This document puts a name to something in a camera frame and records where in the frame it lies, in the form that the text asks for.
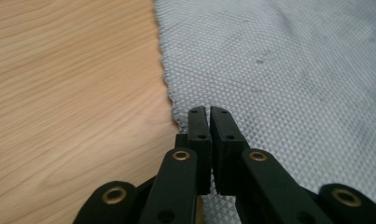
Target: gray textured fabric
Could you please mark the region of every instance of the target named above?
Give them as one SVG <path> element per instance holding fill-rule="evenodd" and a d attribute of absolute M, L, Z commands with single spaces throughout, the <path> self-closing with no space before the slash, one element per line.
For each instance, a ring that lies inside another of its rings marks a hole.
<path fill-rule="evenodd" d="M 228 109 L 251 147 L 303 187 L 376 202 L 376 0 L 157 0 L 164 79 L 181 131 L 193 106 Z M 208 223 L 238 223 L 204 198 Z"/>

